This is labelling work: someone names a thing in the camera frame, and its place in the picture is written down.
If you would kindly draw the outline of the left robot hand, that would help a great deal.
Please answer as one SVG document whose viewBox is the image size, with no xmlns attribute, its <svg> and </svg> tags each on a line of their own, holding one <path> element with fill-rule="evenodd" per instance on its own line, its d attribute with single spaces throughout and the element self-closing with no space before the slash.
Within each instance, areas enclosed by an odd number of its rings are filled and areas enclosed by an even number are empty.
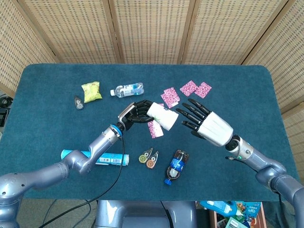
<svg viewBox="0 0 304 228">
<path fill-rule="evenodd" d="M 131 103 L 118 115 L 116 126 L 121 131 L 128 131 L 134 123 L 143 124 L 154 120 L 147 114 L 152 104 L 149 100 Z"/>
</svg>

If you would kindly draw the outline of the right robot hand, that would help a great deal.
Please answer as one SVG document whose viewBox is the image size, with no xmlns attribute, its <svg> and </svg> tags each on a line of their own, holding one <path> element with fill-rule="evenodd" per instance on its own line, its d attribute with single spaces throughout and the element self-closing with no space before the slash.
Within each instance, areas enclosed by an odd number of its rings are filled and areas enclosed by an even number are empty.
<svg viewBox="0 0 304 228">
<path fill-rule="evenodd" d="M 228 144 L 233 136 L 233 128 L 198 101 L 189 98 L 182 103 L 183 108 L 176 111 L 186 118 L 182 125 L 191 129 L 191 133 L 211 144 L 221 147 Z"/>
</svg>

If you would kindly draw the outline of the white paper cup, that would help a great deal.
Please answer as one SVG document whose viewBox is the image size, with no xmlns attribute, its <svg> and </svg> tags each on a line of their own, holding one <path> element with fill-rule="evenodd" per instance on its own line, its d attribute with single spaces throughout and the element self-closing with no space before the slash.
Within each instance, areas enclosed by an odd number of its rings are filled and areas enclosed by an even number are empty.
<svg viewBox="0 0 304 228">
<path fill-rule="evenodd" d="M 167 131 L 174 126 L 179 116 L 178 113 L 155 102 L 153 102 L 148 109 L 147 115 L 153 117 L 154 120 Z"/>
</svg>

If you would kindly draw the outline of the clear water bottle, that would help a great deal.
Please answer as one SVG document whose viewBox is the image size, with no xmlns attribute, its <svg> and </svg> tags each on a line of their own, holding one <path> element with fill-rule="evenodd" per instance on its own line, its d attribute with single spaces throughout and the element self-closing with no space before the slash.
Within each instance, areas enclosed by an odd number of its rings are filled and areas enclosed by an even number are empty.
<svg viewBox="0 0 304 228">
<path fill-rule="evenodd" d="M 110 90 L 111 96 L 123 98 L 132 95 L 142 95 L 144 93 L 143 83 L 134 83 L 129 85 L 119 85 L 116 89 Z"/>
</svg>

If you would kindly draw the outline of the teal table mat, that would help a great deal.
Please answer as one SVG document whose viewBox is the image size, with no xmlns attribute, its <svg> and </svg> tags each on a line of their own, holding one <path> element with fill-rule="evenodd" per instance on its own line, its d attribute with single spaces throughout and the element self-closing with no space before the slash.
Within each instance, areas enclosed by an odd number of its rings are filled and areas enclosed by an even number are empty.
<svg viewBox="0 0 304 228">
<path fill-rule="evenodd" d="M 189 81 L 212 87 L 205 98 L 191 94 L 214 111 L 265 156 L 282 163 L 297 178 L 270 72 L 260 65 L 131 65 L 32 64 L 21 75 L 0 140 L 0 176 L 34 171 L 60 161 L 62 150 L 86 151 L 118 115 L 133 102 L 161 103 L 165 89 Z M 84 103 L 83 84 L 98 81 L 102 99 Z M 143 83 L 144 93 L 123 98 L 111 96 L 120 85 Z M 84 103 L 77 110 L 74 96 Z M 228 161 L 223 147 L 195 137 L 182 125 L 153 139 L 147 124 L 134 124 L 110 153 L 126 152 L 130 163 L 96 165 L 88 174 L 73 171 L 59 184 L 29 190 L 27 198 L 106 200 L 242 200 L 274 201 L 277 196 L 262 186 L 255 172 L 238 161 Z M 153 148 L 159 156 L 153 169 L 139 156 Z M 189 154 L 180 177 L 169 186 L 166 170 L 177 150 Z"/>
</svg>

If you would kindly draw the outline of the green correction tape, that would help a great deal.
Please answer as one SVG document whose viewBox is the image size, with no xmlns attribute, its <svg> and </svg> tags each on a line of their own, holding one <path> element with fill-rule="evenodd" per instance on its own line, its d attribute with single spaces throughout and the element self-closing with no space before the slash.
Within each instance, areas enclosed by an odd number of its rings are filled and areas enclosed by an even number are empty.
<svg viewBox="0 0 304 228">
<path fill-rule="evenodd" d="M 152 155 L 153 148 L 149 148 L 148 150 L 144 151 L 138 158 L 140 163 L 146 163 L 148 159 Z"/>
</svg>

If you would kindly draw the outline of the blue cylindrical package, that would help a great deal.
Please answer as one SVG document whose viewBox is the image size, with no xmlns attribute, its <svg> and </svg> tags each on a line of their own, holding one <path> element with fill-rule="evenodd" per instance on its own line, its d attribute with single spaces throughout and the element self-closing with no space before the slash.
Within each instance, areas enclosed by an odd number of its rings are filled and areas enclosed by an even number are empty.
<svg viewBox="0 0 304 228">
<path fill-rule="evenodd" d="M 62 150 L 61 159 L 65 158 L 70 154 L 72 150 Z M 87 158 L 90 157 L 91 153 L 89 151 L 81 151 Z M 95 163 L 96 165 L 123 165 L 128 166 L 129 164 L 129 155 L 117 154 L 117 153 L 103 153 Z"/>
</svg>

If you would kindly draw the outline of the orange correction tape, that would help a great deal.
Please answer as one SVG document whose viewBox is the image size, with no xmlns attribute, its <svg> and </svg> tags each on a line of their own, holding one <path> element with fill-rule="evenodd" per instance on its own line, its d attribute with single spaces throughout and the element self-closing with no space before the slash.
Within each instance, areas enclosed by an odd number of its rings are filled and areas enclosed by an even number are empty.
<svg viewBox="0 0 304 228">
<path fill-rule="evenodd" d="M 156 165 L 157 159 L 159 156 L 159 152 L 156 151 L 146 162 L 146 167 L 149 169 L 153 169 Z"/>
</svg>

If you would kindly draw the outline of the cola bottle blue label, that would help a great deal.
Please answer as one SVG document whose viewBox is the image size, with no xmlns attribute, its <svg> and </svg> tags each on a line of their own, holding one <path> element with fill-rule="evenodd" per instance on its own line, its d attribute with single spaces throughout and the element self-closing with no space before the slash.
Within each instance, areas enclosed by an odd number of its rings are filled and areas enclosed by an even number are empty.
<svg viewBox="0 0 304 228">
<path fill-rule="evenodd" d="M 189 159 L 189 154 L 183 150 L 177 150 L 166 170 L 164 183 L 171 185 L 172 182 L 180 177 L 182 170 Z"/>
</svg>

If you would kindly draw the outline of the grey correction tape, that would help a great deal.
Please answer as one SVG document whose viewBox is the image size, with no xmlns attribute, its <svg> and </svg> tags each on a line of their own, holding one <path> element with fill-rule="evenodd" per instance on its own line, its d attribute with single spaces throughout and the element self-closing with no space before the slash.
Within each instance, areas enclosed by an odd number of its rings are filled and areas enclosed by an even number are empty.
<svg viewBox="0 0 304 228">
<path fill-rule="evenodd" d="M 84 108 L 84 103 L 78 96 L 74 96 L 74 104 L 77 110 L 82 110 Z"/>
</svg>

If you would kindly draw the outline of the blue plastic bottle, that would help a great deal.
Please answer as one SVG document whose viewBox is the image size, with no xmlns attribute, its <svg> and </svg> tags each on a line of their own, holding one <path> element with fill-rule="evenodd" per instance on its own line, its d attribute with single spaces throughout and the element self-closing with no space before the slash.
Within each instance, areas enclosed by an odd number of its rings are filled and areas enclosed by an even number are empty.
<svg viewBox="0 0 304 228">
<path fill-rule="evenodd" d="M 237 208 L 234 201 L 200 201 L 200 205 L 204 208 L 213 210 L 224 217 L 231 217 L 234 215 L 243 215 Z"/>
</svg>

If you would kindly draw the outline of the wicker screen panel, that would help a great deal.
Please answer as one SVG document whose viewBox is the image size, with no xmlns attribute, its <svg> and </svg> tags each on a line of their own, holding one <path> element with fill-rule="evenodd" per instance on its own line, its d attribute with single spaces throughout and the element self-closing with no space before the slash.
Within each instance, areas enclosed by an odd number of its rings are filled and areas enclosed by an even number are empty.
<svg viewBox="0 0 304 228">
<path fill-rule="evenodd" d="M 182 64 L 240 65 L 289 0 L 195 0 Z"/>
<path fill-rule="evenodd" d="M 196 0 L 109 0 L 126 64 L 179 64 Z"/>
<path fill-rule="evenodd" d="M 277 102 L 299 173 L 304 172 L 304 0 L 286 0 L 245 60 L 271 73 Z"/>
<path fill-rule="evenodd" d="M 14 97 L 24 68 L 57 61 L 19 1 L 0 0 L 0 90 Z"/>
<path fill-rule="evenodd" d="M 114 0 L 17 0 L 58 63 L 124 63 Z"/>
</svg>

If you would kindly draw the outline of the teal carton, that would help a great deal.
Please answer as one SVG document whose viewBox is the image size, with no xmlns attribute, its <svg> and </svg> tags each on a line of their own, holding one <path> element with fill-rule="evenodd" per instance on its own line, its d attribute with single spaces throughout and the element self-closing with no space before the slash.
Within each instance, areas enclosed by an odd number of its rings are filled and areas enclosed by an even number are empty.
<svg viewBox="0 0 304 228">
<path fill-rule="evenodd" d="M 243 216 L 226 217 L 225 228 L 250 228 L 249 223 Z"/>
</svg>

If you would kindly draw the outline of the grey robot torso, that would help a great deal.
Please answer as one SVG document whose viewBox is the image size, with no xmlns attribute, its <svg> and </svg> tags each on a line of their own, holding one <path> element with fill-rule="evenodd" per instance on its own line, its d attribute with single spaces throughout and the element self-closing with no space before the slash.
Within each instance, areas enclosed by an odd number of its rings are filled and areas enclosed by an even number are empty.
<svg viewBox="0 0 304 228">
<path fill-rule="evenodd" d="M 94 228 L 197 228 L 194 201 L 100 200 Z"/>
</svg>

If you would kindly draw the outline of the black equipment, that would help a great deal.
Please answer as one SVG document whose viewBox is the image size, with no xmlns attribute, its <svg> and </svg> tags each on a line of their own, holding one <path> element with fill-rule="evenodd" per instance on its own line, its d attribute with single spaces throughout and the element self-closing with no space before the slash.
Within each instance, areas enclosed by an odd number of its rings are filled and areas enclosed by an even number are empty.
<svg viewBox="0 0 304 228">
<path fill-rule="evenodd" d="M 12 103 L 13 98 L 7 94 L 0 95 L 0 127 L 4 127 Z"/>
</svg>

